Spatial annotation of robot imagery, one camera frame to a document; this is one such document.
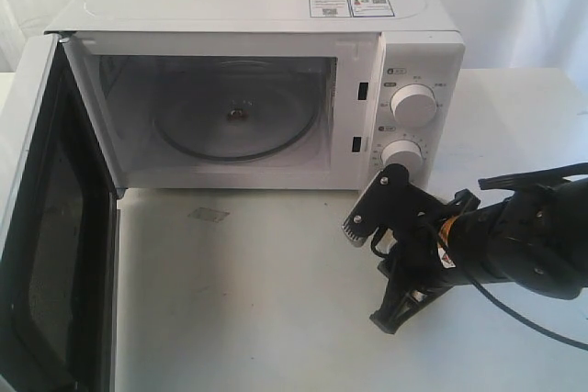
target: white table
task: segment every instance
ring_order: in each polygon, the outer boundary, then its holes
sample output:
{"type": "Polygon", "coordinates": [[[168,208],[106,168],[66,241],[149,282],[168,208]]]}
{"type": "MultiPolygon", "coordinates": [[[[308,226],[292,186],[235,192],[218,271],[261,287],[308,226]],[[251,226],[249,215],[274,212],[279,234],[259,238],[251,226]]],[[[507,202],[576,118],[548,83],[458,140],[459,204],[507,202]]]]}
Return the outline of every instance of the white table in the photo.
{"type": "MultiPolygon", "coordinates": [[[[587,158],[588,100],[563,73],[466,70],[429,191],[449,198],[477,191],[480,177],[587,158]]],[[[486,204],[507,195],[477,193],[486,204]]],[[[585,390],[588,353],[525,328],[468,286],[397,335],[381,333],[368,320],[386,285],[378,259],[339,228],[355,200],[130,190],[119,203],[117,390],[585,390]],[[190,217],[199,207],[230,215],[190,217]]],[[[586,295],[557,302],[512,284],[492,291],[588,341],[586,295]]]]}

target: microwave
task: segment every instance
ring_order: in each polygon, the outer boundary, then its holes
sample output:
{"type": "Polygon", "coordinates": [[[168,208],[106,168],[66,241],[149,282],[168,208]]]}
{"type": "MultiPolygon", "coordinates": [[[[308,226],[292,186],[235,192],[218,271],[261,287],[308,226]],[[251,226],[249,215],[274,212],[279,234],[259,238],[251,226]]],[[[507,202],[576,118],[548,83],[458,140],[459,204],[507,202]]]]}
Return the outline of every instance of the microwave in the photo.
{"type": "Polygon", "coordinates": [[[2,377],[108,389],[128,188],[425,186],[463,52],[438,0],[73,0],[0,114],[2,377]]]}

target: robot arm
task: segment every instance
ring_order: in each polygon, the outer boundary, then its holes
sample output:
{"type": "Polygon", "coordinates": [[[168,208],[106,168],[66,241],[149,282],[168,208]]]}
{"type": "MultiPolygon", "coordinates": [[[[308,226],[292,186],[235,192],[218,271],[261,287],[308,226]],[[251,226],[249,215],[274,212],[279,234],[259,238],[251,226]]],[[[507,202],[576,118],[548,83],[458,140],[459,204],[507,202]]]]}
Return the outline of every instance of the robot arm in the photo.
{"type": "MultiPolygon", "coordinates": [[[[500,304],[481,284],[516,282],[562,299],[588,286],[588,178],[565,179],[576,174],[588,174],[588,163],[480,180],[482,190],[514,194],[478,208],[469,190],[444,204],[411,185],[401,165],[380,171],[343,224],[355,246],[372,236],[372,251],[383,258],[379,270],[389,282],[372,321],[393,334],[452,286],[473,284],[516,319],[553,334],[500,304]],[[387,230],[397,243],[382,254],[375,247],[387,230]]],[[[588,350],[584,343],[566,343],[588,350]]]]}

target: power knob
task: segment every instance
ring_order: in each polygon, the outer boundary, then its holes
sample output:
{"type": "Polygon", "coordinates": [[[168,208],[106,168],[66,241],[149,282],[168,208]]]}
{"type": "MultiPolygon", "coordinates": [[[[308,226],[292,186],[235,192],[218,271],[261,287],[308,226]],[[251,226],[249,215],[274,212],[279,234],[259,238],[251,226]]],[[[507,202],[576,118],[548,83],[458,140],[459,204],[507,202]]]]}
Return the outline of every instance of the power knob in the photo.
{"type": "Polygon", "coordinates": [[[386,146],[382,152],[384,167],[390,164],[400,164],[406,167],[411,177],[417,174],[423,166],[421,148],[412,141],[394,141],[386,146]]]}
{"type": "Polygon", "coordinates": [[[400,89],[390,101],[394,119],[405,128],[420,128],[433,119],[437,102],[433,91],[422,84],[409,84],[400,89]]]}

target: microwave door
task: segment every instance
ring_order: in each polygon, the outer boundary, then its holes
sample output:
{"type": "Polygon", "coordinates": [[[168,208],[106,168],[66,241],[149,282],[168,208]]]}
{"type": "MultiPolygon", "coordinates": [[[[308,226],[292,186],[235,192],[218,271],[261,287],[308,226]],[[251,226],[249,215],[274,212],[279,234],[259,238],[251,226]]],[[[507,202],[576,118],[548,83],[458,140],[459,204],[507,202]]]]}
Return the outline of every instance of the microwave door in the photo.
{"type": "Polygon", "coordinates": [[[59,36],[32,38],[0,113],[0,385],[109,390],[116,191],[59,36]]]}

